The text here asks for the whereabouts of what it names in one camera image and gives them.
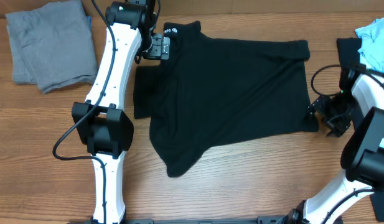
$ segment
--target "black fabric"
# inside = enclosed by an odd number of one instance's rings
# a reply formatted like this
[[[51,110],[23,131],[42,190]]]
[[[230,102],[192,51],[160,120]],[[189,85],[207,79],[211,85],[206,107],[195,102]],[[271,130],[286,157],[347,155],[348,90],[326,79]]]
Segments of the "black fabric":
[[[151,116],[150,140],[169,177],[212,146],[319,129],[304,119],[307,41],[211,39],[200,29],[199,21],[164,24],[169,60],[136,70],[134,116]]]
[[[359,48],[362,45],[360,38],[346,38],[337,39],[337,48],[339,50],[340,64],[356,65],[360,63],[360,56],[358,53]],[[356,129],[363,121],[363,114],[357,106],[352,113],[352,120],[354,122],[354,128]],[[384,222],[384,193],[374,193],[370,196],[374,209],[374,214],[379,222]]]

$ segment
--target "gray fabric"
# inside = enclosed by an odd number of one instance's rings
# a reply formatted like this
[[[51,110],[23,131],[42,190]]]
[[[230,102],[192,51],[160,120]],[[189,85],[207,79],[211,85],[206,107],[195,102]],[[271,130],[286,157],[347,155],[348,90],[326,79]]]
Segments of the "gray fabric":
[[[95,51],[81,1],[51,2],[6,18],[16,84],[36,83],[47,93],[94,82]]]

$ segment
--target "light blue fabric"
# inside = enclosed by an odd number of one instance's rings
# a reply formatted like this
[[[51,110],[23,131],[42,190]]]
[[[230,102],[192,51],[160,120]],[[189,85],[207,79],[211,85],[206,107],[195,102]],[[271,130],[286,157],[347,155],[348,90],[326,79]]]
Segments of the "light blue fabric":
[[[362,39],[360,63],[384,73],[384,18],[376,19],[366,27],[355,30]]]

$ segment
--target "brown background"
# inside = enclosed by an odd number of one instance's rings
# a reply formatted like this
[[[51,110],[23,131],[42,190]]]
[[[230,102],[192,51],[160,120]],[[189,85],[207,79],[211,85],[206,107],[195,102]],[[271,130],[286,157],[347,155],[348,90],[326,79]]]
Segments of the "brown background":
[[[5,13],[32,10],[55,0],[0,0]],[[85,11],[97,16],[90,0],[82,0]],[[96,0],[104,12],[113,0]],[[378,12],[384,0],[161,0],[162,15],[243,14],[266,12]]]
[[[355,37],[354,29],[384,17],[384,12],[379,12],[384,11],[382,0],[162,2],[166,16],[160,17],[157,31],[165,22],[186,24],[200,20],[202,32],[209,37],[308,40],[311,59],[306,62],[307,84],[318,68],[338,63],[336,38]],[[45,3],[2,0],[0,15]],[[229,12],[255,14],[193,16]],[[99,18],[93,18],[92,31],[100,61],[105,27]],[[155,63],[142,61],[143,65]],[[327,138],[329,130],[322,126],[318,133],[285,134],[212,148],[188,173],[170,179],[149,141],[149,119],[133,119],[135,68],[136,65],[126,92],[126,114],[135,126],[133,145],[124,165],[128,218],[254,218],[287,214],[302,199],[318,193],[340,170],[342,149],[353,132],[348,130],[341,138]],[[73,102],[83,102],[90,85],[74,85],[43,95],[34,85],[13,84],[11,74],[6,20],[0,19],[0,223],[58,224],[89,219],[95,208],[92,162],[58,161],[51,150],[73,124]],[[332,93],[338,90],[338,82],[339,71],[332,69],[318,77],[316,86]],[[311,101],[317,97],[310,88],[309,96]],[[63,142],[59,154],[85,155],[86,148],[73,133]],[[368,197],[343,217],[349,224],[376,223]]]

